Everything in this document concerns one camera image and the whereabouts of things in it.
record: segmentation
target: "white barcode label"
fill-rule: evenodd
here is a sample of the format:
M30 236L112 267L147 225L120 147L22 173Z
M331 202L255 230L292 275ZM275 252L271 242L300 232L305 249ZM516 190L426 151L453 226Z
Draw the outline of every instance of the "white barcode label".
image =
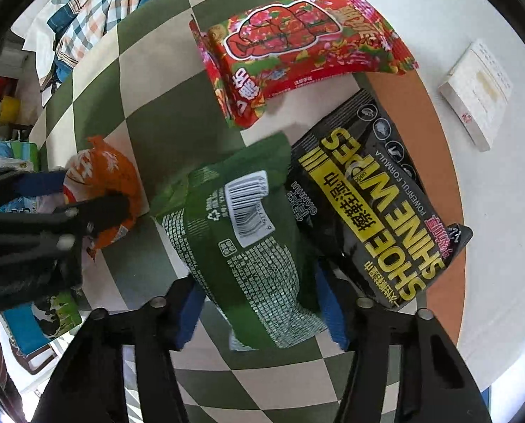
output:
M235 237L243 248L275 231L261 200L268 195L266 171L242 176L225 185L225 201Z

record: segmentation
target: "green and beige checkered cloth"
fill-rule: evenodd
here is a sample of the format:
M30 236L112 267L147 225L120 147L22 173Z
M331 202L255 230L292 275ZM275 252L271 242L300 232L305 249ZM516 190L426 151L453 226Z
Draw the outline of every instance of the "green and beige checkered cloth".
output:
M108 32L47 104L31 134L43 168L64 166L103 135L138 168L143 196L184 172L283 130L296 141L359 89L365 76L340 76L269 101L266 114L240 132L224 121L188 23L200 28L275 0L151 0ZM145 202L143 213L149 205ZM121 241L84 269L92 308L140 307L187 270L166 233L144 215ZM393 420L398 349L390 357L383 422ZM207 302L192 341L172 355L192 423L332 422L352 354L328 333L295 347L232 352L229 326ZM140 421L137 394L129 415Z

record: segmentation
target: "green snack bag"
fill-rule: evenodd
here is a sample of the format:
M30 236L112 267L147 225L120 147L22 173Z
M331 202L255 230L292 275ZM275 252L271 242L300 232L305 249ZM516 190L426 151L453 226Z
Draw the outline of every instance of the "green snack bag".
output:
M284 190L290 144L273 135L195 170L152 202L197 282L245 346L291 347L325 330L314 256Z

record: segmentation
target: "small white carton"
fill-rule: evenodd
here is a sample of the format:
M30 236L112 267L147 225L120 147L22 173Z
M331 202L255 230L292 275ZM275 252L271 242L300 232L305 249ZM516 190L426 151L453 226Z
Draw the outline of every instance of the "small white carton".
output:
M439 87L480 151L488 151L503 120L513 85L481 40L470 45Z

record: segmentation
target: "screw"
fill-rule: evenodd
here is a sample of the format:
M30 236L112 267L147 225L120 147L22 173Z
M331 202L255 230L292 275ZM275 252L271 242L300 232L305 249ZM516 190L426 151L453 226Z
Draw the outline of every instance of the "screw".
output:
M64 212L67 217L75 217L78 214L77 208L69 208L67 211Z
M374 301L368 297L361 297L357 299L357 305L360 308L372 308L374 307Z
M417 316L426 321L432 320L435 317L433 312L428 308L420 308L417 310Z
M105 308L97 308L90 314L90 318L92 318L95 321L98 321L105 318L107 314L108 310L106 310Z
M163 308L167 304L167 300L162 296L154 297L149 304L153 308Z
M76 239L74 238L74 235L61 235L57 240L56 247L59 251L70 251L74 246L75 241Z

